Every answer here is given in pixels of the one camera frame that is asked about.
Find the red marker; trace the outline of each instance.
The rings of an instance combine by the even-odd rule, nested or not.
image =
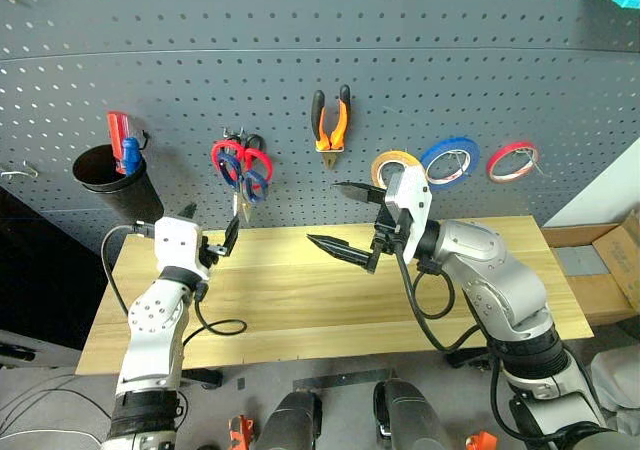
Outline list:
[[[129,116],[124,112],[108,112],[107,123],[109,124],[109,138],[111,139],[111,148],[113,156],[116,159],[116,172],[126,173],[122,159],[124,151],[122,142],[129,137]]]

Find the tape roll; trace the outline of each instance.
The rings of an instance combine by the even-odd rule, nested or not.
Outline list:
[[[529,155],[529,161],[513,173],[508,173],[506,175],[496,175],[494,173],[494,169],[498,162],[507,155],[517,151],[527,152]],[[527,140],[514,142],[507,145],[506,147],[501,148],[491,156],[489,162],[487,162],[487,175],[489,176],[489,179],[495,183],[513,182],[524,177],[531,170],[533,170],[539,159],[540,152],[538,152],[538,148],[532,142],[529,142]]]
[[[431,165],[440,157],[446,154],[455,154],[460,160],[460,168],[450,175],[442,178],[433,178],[429,175]],[[478,166],[480,160],[480,149],[473,140],[466,137],[455,137],[436,143],[420,157],[422,166],[425,168],[427,180],[431,184],[431,191],[445,190],[453,185],[463,182],[469,178]]]
[[[387,188],[382,181],[382,169],[390,163],[398,163],[404,168],[420,165],[420,161],[413,155],[400,150],[389,150],[378,155],[371,164],[371,181],[376,187]]]

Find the blue marker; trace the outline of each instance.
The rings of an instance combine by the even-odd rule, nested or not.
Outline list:
[[[124,165],[125,175],[133,174],[142,161],[140,154],[140,144],[135,137],[127,137],[122,141],[122,163]]]

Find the floor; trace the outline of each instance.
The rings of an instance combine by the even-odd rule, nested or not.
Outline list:
[[[590,362],[599,351],[634,343],[634,340],[615,326],[596,328],[595,333],[596,338],[570,342],[585,362]],[[215,444],[221,450],[227,449],[227,420],[230,417],[239,413],[248,415],[256,420],[259,429],[259,425],[266,422],[280,400],[292,390],[294,380],[328,375],[337,376],[334,385],[345,381],[347,384],[318,391],[323,401],[324,418],[317,449],[378,448],[371,410],[372,392],[377,378],[391,371],[412,382],[423,392],[438,412],[456,449],[463,449],[465,438],[480,430],[498,435],[500,450],[525,448],[523,444],[504,435],[493,421],[489,409],[489,373],[471,367],[453,370],[435,352],[274,362],[225,368],[225,383],[221,388],[206,390],[199,384],[191,384],[182,389],[189,399],[190,410],[178,433],[177,448],[196,450],[201,445]],[[32,385],[72,372],[73,369],[70,368],[0,370],[0,409],[15,395]],[[349,375],[352,372],[366,373]],[[71,378],[45,382],[37,389],[52,388]],[[114,387],[115,376],[97,376],[75,377],[63,388],[84,393],[110,412]],[[504,382],[500,395],[501,400],[506,403],[509,390]],[[0,411],[1,419],[5,418],[10,408],[11,406]],[[506,407],[503,407],[503,414],[508,416]],[[52,393],[24,413],[9,428],[8,433],[35,428],[82,430],[93,433],[102,440],[108,429],[108,421],[97,409],[78,397],[67,393]],[[84,437],[58,434],[30,434],[0,441],[0,450],[24,448],[88,450],[97,448],[97,445]]]

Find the black cable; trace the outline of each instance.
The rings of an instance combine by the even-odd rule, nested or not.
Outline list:
[[[83,400],[86,400],[91,405],[96,407],[98,410],[100,410],[100,413],[102,413],[105,417],[111,420],[111,415],[109,415],[109,412],[107,412],[103,407],[101,407],[100,404],[98,404],[98,402],[96,402],[92,398],[87,397],[83,393],[80,393],[76,390],[71,390],[70,388],[47,388],[45,390],[37,391],[36,393],[34,393],[34,395],[37,395],[38,393],[49,393],[49,392],[64,392],[64,393],[71,393],[73,395],[77,395],[78,397],[82,398]]]
[[[176,425],[176,432],[180,429],[184,421],[187,419],[187,415],[189,415],[189,399],[180,390],[178,390],[178,395],[180,395],[184,400],[184,412],[182,413],[182,420],[180,420],[180,423]]]
[[[403,249],[401,243],[396,243],[395,245],[395,254],[396,259],[398,260],[398,266],[400,267],[400,273],[402,274],[402,281],[404,282],[404,288],[407,293],[407,298],[409,299],[409,305],[411,306],[411,310],[413,311],[413,315],[420,326],[420,329],[425,334],[431,345],[433,345],[437,350],[444,353],[451,353],[456,351],[460,346],[475,332],[480,330],[478,325],[473,325],[469,329],[467,329],[461,336],[456,340],[453,344],[445,347],[438,338],[433,334],[426,320],[422,316],[420,311],[420,307],[418,306],[418,302],[415,299],[413,285],[411,283],[411,276],[409,275],[409,269],[407,268],[407,264],[404,263],[404,257],[402,256]]]
[[[447,305],[444,307],[444,309],[438,313],[427,313],[422,310],[422,308],[418,304],[418,310],[420,310],[420,314],[427,320],[438,320],[439,318],[447,316],[456,303],[456,289],[453,286],[451,277],[448,273],[442,270],[440,271],[439,275],[444,278],[444,281],[447,283],[447,289],[449,290],[449,300],[447,301]],[[416,304],[418,302],[418,299],[416,297],[416,293],[418,292],[418,284],[420,283],[420,280],[423,276],[424,272],[420,272],[416,279],[413,281],[413,298],[416,301]]]
[[[573,352],[573,350],[571,350],[571,348],[569,348],[569,346],[564,342],[562,342],[562,346],[566,350],[566,352],[569,355],[571,355],[573,357],[573,359],[575,360],[576,365],[578,366],[578,370],[580,370],[580,373],[582,374],[582,377],[587,382],[587,387],[589,388],[589,391],[591,392],[591,395],[593,395],[593,400],[596,402],[596,405],[598,405],[598,407],[600,407],[600,399],[598,398],[598,394],[596,392],[596,388],[593,386],[593,381],[591,380],[591,375],[589,375],[589,373],[587,372],[587,369],[584,366],[584,364],[578,359],[578,357],[576,357],[576,354]]]
[[[198,300],[195,300],[193,307],[196,312],[196,317],[198,317],[198,320],[200,321],[200,324],[202,325],[202,327],[196,330],[195,332],[193,332],[191,335],[189,335],[183,342],[183,346],[189,343],[189,340],[191,340],[193,337],[195,337],[197,334],[199,334],[203,330],[208,330],[214,335],[219,335],[221,337],[231,337],[233,335],[239,335],[241,333],[244,333],[248,328],[247,322],[245,322],[244,320],[240,320],[239,318],[227,318],[224,320],[218,320],[217,322],[207,323],[207,321],[202,316],[202,311],[200,310],[200,302]],[[216,330],[215,328],[213,328],[225,323],[235,323],[240,325],[240,328],[238,330],[232,330],[230,332],[224,332],[224,331]]]
[[[111,420],[111,416],[109,415],[109,413],[102,408],[96,401],[94,401],[93,399],[87,397],[86,395],[76,391],[76,390],[71,390],[71,389],[67,389],[67,388],[48,388],[45,390],[39,390],[35,393],[33,393],[32,395],[30,395],[28,398],[24,399],[23,401],[19,402],[13,409],[12,411],[9,413],[9,415],[11,415],[11,413],[13,413],[14,410],[16,410],[20,405],[22,405],[24,402],[26,402],[29,398],[34,397],[40,393],[43,393],[44,395],[40,398],[38,398],[37,400],[31,402],[26,408],[24,408],[18,415],[16,415],[13,420],[11,420],[9,423],[7,423],[6,426],[4,426],[4,428],[2,429],[2,432],[0,432],[0,435],[3,435],[7,432],[7,430],[9,430],[9,428],[20,418],[22,417],[22,415],[24,415],[27,411],[29,411],[31,408],[33,408],[38,402],[40,402],[43,398],[47,397],[47,395],[53,393],[53,392],[66,392],[66,393],[70,393],[73,395],[76,395],[84,400],[86,400],[87,402],[91,403],[94,407],[96,407],[98,410],[100,410],[100,412],[107,417],[109,420]]]
[[[490,387],[490,398],[491,398],[491,412],[493,413],[493,418],[495,418],[496,422],[500,426],[500,428],[510,437],[513,437],[517,440],[520,440],[525,443],[531,443],[533,445],[544,445],[546,443],[552,442],[554,440],[564,439],[570,431],[575,431],[580,427],[584,427],[586,429],[592,429],[592,422],[576,422],[569,426],[566,426],[556,432],[549,433],[547,435],[542,435],[539,437],[529,437],[521,434],[513,430],[509,427],[505,421],[502,419],[500,415],[500,410],[498,409],[498,377],[500,376],[500,358],[496,355],[493,355],[491,369],[491,387]]]
[[[63,373],[62,375],[56,375],[55,377],[51,377],[51,378],[47,378],[46,380],[43,380],[42,382],[38,382],[35,385],[30,386],[29,388],[27,388],[25,391],[23,391],[22,393],[16,395],[15,397],[13,397],[11,400],[9,400],[7,403],[5,403],[2,407],[0,407],[0,412],[2,412],[5,408],[7,408],[9,405],[11,405],[13,402],[15,402],[16,400],[18,400],[19,398],[23,397],[24,395],[26,395],[27,393],[29,393],[31,390],[33,390],[34,388],[42,385],[43,383],[47,383],[50,382],[51,380],[56,380],[58,378],[63,378],[63,377],[75,377],[75,375],[73,373]]]
[[[71,377],[69,380],[66,380],[62,383],[60,383],[59,385],[57,385],[55,388],[60,388],[60,387],[64,387],[65,385],[67,385],[68,383],[71,383],[73,380],[75,380],[77,377],[73,376]],[[11,417],[11,415],[13,415],[13,413],[18,410],[18,408],[20,408],[20,405],[22,405],[23,403],[25,403],[26,401],[28,401],[30,398],[34,397],[35,395],[28,395],[25,398],[23,398],[22,400],[20,400],[18,403],[16,403],[14,405],[14,407],[9,410],[9,412],[5,415],[4,419],[2,420],[2,422],[0,422],[0,435],[2,435],[3,433],[5,433],[6,429],[8,427],[5,427],[5,423],[7,423],[7,420],[9,420],[9,418]],[[33,407],[34,405],[36,405],[40,400],[42,400],[43,398],[45,398],[46,395],[42,395],[40,397],[38,397],[36,400],[34,400],[33,402],[31,402],[18,416],[16,416],[16,418],[14,418],[11,421],[11,424],[13,424],[13,422],[16,421],[16,419],[18,419],[22,414],[24,414],[24,412],[26,412],[27,410],[29,410],[31,407]]]
[[[128,230],[129,233],[137,233],[143,235],[145,237],[153,236],[154,226],[150,223],[135,223],[133,225],[116,225],[111,230],[107,232],[107,234],[102,239],[102,244],[100,245],[100,259],[102,260],[102,268],[104,270],[104,274],[107,276],[107,280],[109,281],[109,285],[113,290],[113,293],[118,300],[118,304],[120,308],[124,312],[124,314],[128,317],[129,310],[127,309],[127,305],[124,303],[122,299],[122,295],[118,290],[118,286],[116,285],[116,281],[113,279],[113,273],[111,269],[111,265],[109,264],[109,258],[107,255],[108,243],[111,237],[119,230]]]
[[[102,245],[100,245],[100,258],[102,259],[102,268],[104,269],[104,274],[107,276],[107,280],[109,281],[109,285],[111,286],[111,289],[113,290],[113,293],[115,294],[116,299],[118,300],[118,304],[120,305],[120,308],[122,309],[124,314],[128,316],[129,310],[127,309],[127,305],[124,303],[124,300],[122,299],[122,295],[120,295],[120,291],[118,290],[118,286],[116,285],[115,280],[113,279],[113,274],[111,273],[112,272],[111,265],[109,264],[109,259],[107,255],[107,245],[109,243],[109,240],[111,239],[113,234],[119,230],[128,230],[129,232],[132,232],[134,231],[134,228],[133,228],[133,225],[117,225],[113,227],[111,230],[109,230],[107,234],[104,236],[104,238],[102,239]]]

